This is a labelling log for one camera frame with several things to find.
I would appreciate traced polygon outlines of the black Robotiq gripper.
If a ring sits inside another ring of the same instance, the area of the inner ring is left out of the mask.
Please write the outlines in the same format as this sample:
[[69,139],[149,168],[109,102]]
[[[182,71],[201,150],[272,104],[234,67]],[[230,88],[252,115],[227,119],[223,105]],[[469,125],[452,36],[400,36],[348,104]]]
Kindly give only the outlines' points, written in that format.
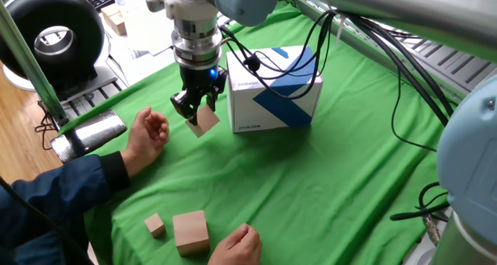
[[228,72],[221,66],[207,68],[204,70],[193,70],[180,67],[182,79],[182,91],[173,94],[170,98],[176,112],[192,125],[198,125],[197,110],[198,103],[190,96],[188,90],[207,94],[207,105],[215,112],[218,96],[224,92]]

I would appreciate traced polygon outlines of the person's left hand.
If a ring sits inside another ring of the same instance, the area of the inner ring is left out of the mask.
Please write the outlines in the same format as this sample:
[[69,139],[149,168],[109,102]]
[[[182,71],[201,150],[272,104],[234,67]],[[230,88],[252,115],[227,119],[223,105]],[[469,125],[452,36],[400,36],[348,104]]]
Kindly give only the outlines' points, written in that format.
[[132,178],[150,166],[169,142],[166,117],[151,106],[139,111],[131,124],[126,148],[120,153],[127,175]]

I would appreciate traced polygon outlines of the person's right hand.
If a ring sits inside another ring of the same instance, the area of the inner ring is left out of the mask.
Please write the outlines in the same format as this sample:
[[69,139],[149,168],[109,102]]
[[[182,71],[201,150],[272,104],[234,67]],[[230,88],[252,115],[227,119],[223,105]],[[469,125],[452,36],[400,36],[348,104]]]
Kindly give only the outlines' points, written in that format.
[[208,265],[260,265],[262,240],[254,227],[241,224],[219,242]]

